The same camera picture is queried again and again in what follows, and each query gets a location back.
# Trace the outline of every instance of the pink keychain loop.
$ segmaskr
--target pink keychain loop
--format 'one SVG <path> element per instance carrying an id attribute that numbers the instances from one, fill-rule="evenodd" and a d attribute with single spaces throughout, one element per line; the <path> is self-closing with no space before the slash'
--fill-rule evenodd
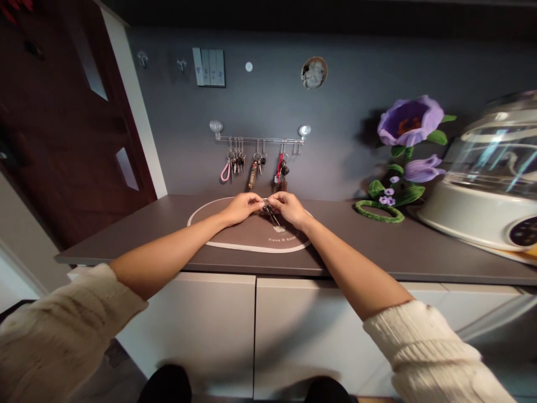
<path id="1" fill-rule="evenodd" d="M 228 176 L 224 177 L 225 171 L 228 170 Z M 224 170 L 220 174 L 220 179 L 222 179 L 222 182 L 227 182 L 229 180 L 229 173 L 231 172 L 231 162 L 228 161 L 228 163 L 225 165 Z"/>

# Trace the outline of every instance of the red decoration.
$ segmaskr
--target red decoration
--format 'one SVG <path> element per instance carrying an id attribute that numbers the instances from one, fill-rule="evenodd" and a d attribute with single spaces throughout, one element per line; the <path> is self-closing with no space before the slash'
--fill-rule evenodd
<path id="1" fill-rule="evenodd" d="M 20 10 L 21 6 L 20 4 L 24 5 L 28 11 L 34 10 L 34 0 L 0 0 L 0 11 L 2 14 L 5 15 L 7 20 L 15 25 L 18 26 L 18 22 L 11 13 L 11 10 L 9 9 L 9 6 L 14 8 L 15 10 Z"/>

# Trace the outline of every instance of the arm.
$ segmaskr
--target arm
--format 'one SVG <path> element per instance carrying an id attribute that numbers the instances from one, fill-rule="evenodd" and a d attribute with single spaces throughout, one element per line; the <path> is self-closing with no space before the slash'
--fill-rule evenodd
<path id="1" fill-rule="evenodd" d="M 148 300 L 218 232 L 244 221 L 263 205 L 255 193 L 240 194 L 221 213 L 131 250 L 114 260 L 110 268 L 119 282 Z"/>
<path id="2" fill-rule="evenodd" d="M 268 202 L 308 236 L 343 295 L 363 321 L 389 307 L 414 300 L 393 277 L 309 215 L 294 195 L 279 192 Z"/>
<path id="3" fill-rule="evenodd" d="M 364 329 L 390 362 L 392 384 L 406 403 L 515 403 L 479 352 L 433 307 L 414 298 L 380 267 L 311 217 L 298 199 L 268 199 L 321 255 Z"/>
<path id="4" fill-rule="evenodd" d="M 17 310 L 0 326 L 0 401 L 65 401 L 110 340 L 218 231 L 264 205 L 238 195 L 221 213 L 101 264 Z"/>

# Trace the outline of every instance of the gray countertop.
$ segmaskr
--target gray countertop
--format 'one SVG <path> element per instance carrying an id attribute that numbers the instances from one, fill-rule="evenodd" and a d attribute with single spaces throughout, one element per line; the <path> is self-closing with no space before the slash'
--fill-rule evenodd
<path id="1" fill-rule="evenodd" d="M 212 196 L 167 195 L 55 257 L 59 263 L 96 265 L 186 226 Z M 537 285 L 537 269 L 469 246 L 407 217 L 400 224 L 357 214 L 349 201 L 304 200 L 304 207 L 349 245 L 397 280 Z M 189 271 L 329 277 L 313 246 L 264 254 L 204 246 Z"/>

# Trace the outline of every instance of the gray wall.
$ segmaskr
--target gray wall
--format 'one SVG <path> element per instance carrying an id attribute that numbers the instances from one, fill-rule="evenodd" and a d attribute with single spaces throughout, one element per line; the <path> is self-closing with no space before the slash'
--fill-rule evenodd
<path id="1" fill-rule="evenodd" d="M 128 37 L 133 56 L 143 50 L 149 58 L 145 70 L 135 62 L 170 194 L 244 190 L 247 174 L 220 183 L 228 144 L 214 140 L 211 119 L 223 123 L 224 135 L 244 137 L 298 138 L 298 127 L 310 124 L 302 155 L 289 163 L 289 191 L 342 200 L 362 195 L 361 186 L 382 175 L 389 148 L 372 145 L 371 117 L 396 99 L 429 94 L 460 117 L 443 127 L 454 137 L 487 100 L 537 88 L 530 45 L 141 28 L 128 29 Z M 226 88 L 196 85 L 193 46 L 224 50 Z M 321 88 L 307 90 L 300 71 L 315 55 L 327 62 L 328 77 Z M 178 57 L 187 61 L 185 74 Z M 246 62 L 253 63 L 251 73 Z M 262 196 L 270 193 L 278 149 L 267 145 L 266 173 L 254 188 Z M 417 149 L 422 157 L 445 152 L 430 143 Z"/>

